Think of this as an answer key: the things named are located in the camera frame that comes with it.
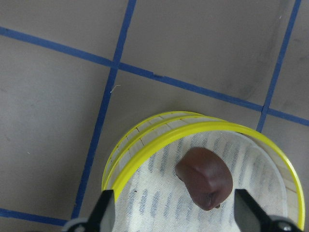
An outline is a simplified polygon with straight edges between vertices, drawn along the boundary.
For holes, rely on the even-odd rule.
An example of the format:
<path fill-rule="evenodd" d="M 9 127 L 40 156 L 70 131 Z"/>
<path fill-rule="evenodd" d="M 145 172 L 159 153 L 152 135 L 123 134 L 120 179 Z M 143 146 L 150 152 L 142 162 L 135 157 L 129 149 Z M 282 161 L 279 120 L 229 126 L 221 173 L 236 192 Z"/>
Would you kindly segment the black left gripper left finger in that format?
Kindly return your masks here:
<path fill-rule="evenodd" d="M 88 218 L 68 221 L 62 232 L 112 232 L 115 223 L 115 199 L 112 189 L 104 190 Z"/>

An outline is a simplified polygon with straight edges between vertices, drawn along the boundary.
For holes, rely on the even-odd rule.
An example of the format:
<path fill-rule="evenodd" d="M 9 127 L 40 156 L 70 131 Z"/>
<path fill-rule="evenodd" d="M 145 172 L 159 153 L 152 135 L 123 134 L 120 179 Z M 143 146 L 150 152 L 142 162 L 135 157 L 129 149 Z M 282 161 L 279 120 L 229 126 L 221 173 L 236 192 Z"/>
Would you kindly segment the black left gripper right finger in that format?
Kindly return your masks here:
<path fill-rule="evenodd" d="M 290 219 L 268 215 L 245 189 L 234 193 L 234 219 L 241 232 L 300 232 Z"/>

